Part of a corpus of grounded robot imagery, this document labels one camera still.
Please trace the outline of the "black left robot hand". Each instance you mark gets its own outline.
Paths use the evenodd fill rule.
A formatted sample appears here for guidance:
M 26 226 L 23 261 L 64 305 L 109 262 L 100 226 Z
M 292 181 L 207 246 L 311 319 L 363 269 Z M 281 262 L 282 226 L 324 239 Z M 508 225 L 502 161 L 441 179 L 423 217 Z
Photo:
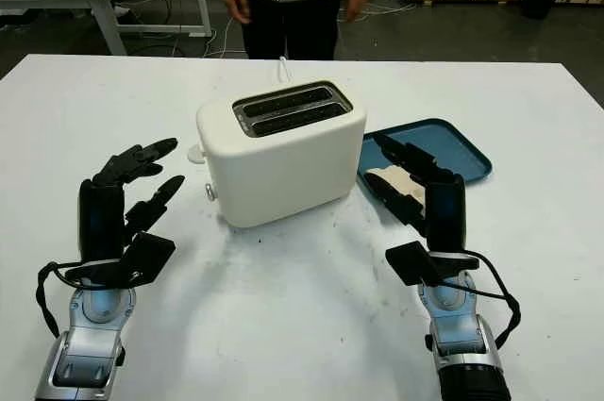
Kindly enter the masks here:
M 185 180 L 183 175 L 169 178 L 150 199 L 137 202 L 131 209 L 125 206 L 124 186 L 161 173 L 158 161 L 176 147 L 175 138 L 147 146 L 135 144 L 110 156 L 96 175 L 82 181 L 78 193 L 78 245 L 82 261 L 120 258 L 134 237 L 149 230 L 167 211 L 168 202 Z

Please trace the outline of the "person's right hand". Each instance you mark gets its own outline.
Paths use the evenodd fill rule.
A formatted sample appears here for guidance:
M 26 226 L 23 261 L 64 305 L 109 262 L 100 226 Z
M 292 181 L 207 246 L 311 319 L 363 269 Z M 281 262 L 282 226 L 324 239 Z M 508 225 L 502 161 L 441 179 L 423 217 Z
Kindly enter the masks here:
M 223 0 L 230 16 L 242 25 L 251 23 L 250 10 L 247 0 Z

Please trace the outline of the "person's left hand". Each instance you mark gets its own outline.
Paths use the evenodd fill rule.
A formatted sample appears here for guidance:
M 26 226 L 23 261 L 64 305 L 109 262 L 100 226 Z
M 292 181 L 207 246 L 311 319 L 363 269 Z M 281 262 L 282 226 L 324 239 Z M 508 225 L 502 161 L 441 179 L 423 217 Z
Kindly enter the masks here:
M 362 12 L 367 0 L 346 0 L 345 21 L 354 22 Z

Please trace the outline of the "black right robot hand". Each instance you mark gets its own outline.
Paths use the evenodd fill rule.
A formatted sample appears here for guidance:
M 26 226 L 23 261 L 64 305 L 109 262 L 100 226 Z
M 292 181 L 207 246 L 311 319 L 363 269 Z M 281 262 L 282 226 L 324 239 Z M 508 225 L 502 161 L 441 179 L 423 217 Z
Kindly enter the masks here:
M 412 226 L 435 252 L 461 252 L 466 237 L 465 183 L 461 175 L 442 168 L 430 153 L 378 133 L 374 141 L 382 155 L 424 189 L 419 200 L 382 173 L 367 171 L 363 179 L 402 224 Z

